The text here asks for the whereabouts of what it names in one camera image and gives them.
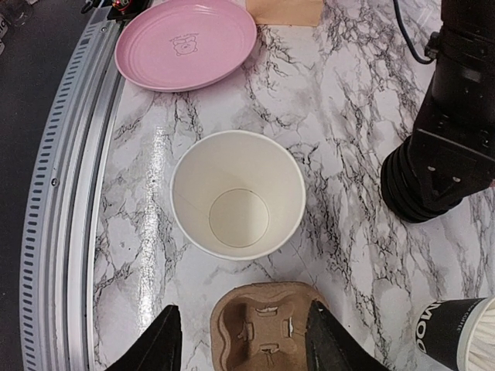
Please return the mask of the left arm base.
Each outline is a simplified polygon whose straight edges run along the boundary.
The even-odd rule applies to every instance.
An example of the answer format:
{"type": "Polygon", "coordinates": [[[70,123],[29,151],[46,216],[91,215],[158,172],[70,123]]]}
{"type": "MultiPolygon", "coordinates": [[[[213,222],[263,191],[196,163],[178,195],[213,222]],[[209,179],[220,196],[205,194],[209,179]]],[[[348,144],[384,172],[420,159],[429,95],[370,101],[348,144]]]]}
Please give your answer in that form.
{"type": "Polygon", "coordinates": [[[151,4],[151,0],[91,0],[85,2],[80,12],[86,14],[93,9],[103,8],[108,10],[108,20],[122,21],[133,19],[148,9],[151,4]]]}

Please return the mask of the brown paper bag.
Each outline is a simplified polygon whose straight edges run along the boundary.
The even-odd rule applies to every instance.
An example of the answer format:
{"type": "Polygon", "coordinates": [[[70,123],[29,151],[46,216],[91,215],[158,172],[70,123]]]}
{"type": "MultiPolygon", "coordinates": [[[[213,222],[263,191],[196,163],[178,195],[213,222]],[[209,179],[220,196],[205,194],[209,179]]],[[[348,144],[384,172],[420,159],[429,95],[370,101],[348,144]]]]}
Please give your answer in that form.
{"type": "Polygon", "coordinates": [[[246,0],[246,9],[259,25],[317,26],[323,0],[246,0]]]}

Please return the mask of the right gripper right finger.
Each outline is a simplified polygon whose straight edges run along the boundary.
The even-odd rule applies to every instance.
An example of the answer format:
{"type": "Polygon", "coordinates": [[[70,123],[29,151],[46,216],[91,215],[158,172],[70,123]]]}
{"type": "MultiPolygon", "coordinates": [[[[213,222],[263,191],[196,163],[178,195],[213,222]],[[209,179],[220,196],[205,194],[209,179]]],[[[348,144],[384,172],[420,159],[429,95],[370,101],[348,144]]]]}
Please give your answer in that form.
{"type": "Polygon", "coordinates": [[[306,362],[308,370],[387,371],[320,301],[312,301],[306,322],[306,362]]]}

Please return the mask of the brown cardboard cup carrier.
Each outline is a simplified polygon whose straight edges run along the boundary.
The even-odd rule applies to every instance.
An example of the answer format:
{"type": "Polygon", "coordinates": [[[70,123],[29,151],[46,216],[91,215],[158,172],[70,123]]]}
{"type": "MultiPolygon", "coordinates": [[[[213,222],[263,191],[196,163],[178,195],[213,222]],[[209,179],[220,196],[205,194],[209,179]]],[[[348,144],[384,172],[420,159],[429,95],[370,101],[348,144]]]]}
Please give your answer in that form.
{"type": "Polygon", "coordinates": [[[307,370],[306,323],[312,286],[295,281],[249,284],[226,293],[210,316],[215,370],[307,370]]]}

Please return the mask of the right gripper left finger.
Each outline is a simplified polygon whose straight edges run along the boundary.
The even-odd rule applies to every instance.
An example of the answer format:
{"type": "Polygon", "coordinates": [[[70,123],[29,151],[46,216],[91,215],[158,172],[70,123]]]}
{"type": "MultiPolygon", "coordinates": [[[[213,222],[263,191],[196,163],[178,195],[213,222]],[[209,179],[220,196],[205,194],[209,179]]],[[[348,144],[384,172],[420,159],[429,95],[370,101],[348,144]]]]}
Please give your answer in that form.
{"type": "Polygon", "coordinates": [[[167,305],[131,348],[107,371],[179,371],[182,359],[182,328],[179,307],[167,305]]]}

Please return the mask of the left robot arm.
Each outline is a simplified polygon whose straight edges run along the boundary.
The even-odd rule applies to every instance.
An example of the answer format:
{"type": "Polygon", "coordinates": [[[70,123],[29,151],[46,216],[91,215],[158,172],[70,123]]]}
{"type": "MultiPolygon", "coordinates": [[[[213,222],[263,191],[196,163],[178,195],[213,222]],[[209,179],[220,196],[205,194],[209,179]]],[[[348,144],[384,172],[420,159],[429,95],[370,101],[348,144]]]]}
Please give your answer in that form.
{"type": "Polygon", "coordinates": [[[435,72],[408,158],[422,207],[442,213],[494,179],[494,3],[444,1],[435,72]]]}

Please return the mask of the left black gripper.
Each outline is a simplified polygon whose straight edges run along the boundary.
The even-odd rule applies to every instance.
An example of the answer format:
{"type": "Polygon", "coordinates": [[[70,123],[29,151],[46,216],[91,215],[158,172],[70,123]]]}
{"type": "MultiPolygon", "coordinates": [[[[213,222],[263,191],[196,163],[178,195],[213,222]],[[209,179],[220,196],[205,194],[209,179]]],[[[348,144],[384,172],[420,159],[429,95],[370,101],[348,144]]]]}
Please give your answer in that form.
{"type": "Polygon", "coordinates": [[[425,97],[409,141],[418,197],[430,211],[448,210],[494,181],[494,126],[446,114],[425,97]]]}

